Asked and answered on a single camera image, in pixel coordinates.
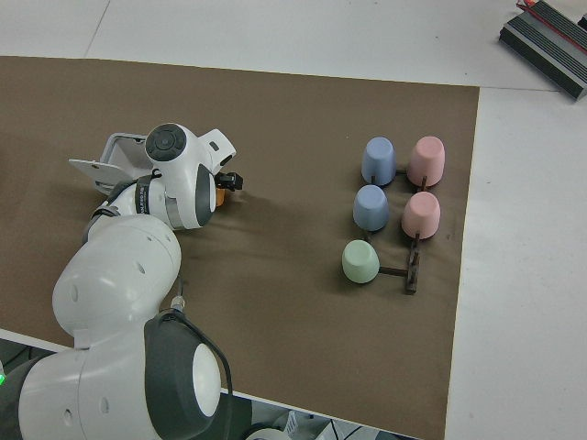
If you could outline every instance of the green cup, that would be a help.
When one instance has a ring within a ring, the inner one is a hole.
[[[379,273],[379,258],[373,246],[363,240],[353,240],[342,252],[342,270],[347,278],[358,284],[371,281]]]

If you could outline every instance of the pink cup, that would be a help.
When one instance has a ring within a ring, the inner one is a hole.
[[[440,204],[434,194],[426,191],[414,194],[404,209],[402,229],[411,238],[429,238],[438,231]]]
[[[433,136],[422,137],[412,150],[407,178],[414,185],[422,185],[426,176],[426,187],[436,185],[444,171],[444,145]]]

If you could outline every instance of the blue cup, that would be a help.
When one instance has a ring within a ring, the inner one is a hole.
[[[367,183],[383,186],[395,177],[395,151],[387,137],[374,137],[363,153],[360,173]]]
[[[378,231],[389,221],[389,204],[385,192],[375,185],[365,185],[355,197],[352,217],[361,229]]]

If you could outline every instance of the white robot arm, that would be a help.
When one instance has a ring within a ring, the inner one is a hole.
[[[150,180],[149,205],[162,218],[133,212],[137,182],[96,210],[53,292],[74,348],[8,376],[3,440],[187,440],[212,422],[221,383],[215,353],[232,391],[226,359],[181,306],[159,312],[181,264],[165,200],[177,204],[182,227],[205,225],[216,207],[213,171],[235,154],[228,141],[207,147],[200,139],[171,124],[148,136],[161,171]]]

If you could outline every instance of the orange object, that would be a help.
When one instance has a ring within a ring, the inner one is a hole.
[[[227,190],[223,188],[216,188],[216,208],[218,206],[222,206],[224,203],[224,196],[227,193]]]

